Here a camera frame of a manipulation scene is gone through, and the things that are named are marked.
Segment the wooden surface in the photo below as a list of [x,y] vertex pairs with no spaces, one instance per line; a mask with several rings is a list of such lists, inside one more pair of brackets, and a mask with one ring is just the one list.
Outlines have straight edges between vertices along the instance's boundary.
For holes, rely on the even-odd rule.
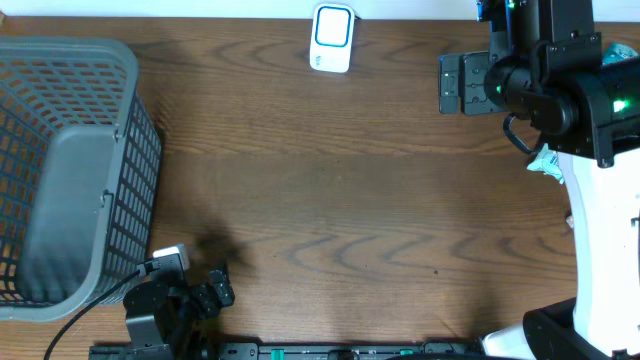
[[[236,304],[212,334],[468,337],[573,296],[564,187],[525,170],[502,116],[438,113],[438,55],[486,49],[487,28],[361,21],[350,71],[332,75],[309,67],[310,27],[12,17],[1,32],[108,37],[134,51],[166,132],[152,248],[187,243],[194,277],[229,260]],[[638,29],[601,26],[635,48]],[[127,341],[123,316],[93,310],[54,358]],[[0,358],[41,358],[62,324],[2,323]]]

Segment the blue rectangular outline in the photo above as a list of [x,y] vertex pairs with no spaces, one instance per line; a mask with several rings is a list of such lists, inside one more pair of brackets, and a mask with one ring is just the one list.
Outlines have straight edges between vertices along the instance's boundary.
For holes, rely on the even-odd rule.
[[[318,28],[320,27],[320,12],[323,9],[342,10],[342,11],[346,11],[347,14],[349,14],[349,18],[347,19],[347,38],[344,40],[344,44],[342,44],[342,45],[331,45],[331,44],[321,43],[320,41],[318,41]],[[335,6],[323,6],[320,9],[318,9],[318,20],[316,21],[316,36],[315,36],[316,44],[322,45],[322,46],[331,46],[331,47],[345,47],[349,43],[349,33],[350,32],[351,32],[351,11],[349,11],[349,10],[347,10],[345,8],[338,8],[338,7],[335,7]]]

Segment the white backdrop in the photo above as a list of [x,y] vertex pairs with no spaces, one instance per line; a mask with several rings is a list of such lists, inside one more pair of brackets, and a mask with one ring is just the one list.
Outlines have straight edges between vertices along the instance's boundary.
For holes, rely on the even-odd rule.
[[[310,19],[309,0],[2,0],[7,15]],[[342,0],[363,19],[475,19],[475,0]],[[598,21],[640,22],[640,0],[593,0]]]

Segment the basket bottom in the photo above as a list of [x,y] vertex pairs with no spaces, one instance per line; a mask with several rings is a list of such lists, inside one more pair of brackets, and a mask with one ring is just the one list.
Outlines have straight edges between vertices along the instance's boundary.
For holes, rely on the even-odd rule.
[[53,139],[16,271],[25,300],[54,304],[89,271],[113,150],[114,128],[78,126]]

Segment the laundry basket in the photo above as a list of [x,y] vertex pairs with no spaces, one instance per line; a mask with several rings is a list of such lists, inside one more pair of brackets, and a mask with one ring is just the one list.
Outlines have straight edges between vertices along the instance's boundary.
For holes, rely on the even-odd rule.
[[161,144],[137,79],[116,41],[0,37],[0,320],[63,317],[144,259]]

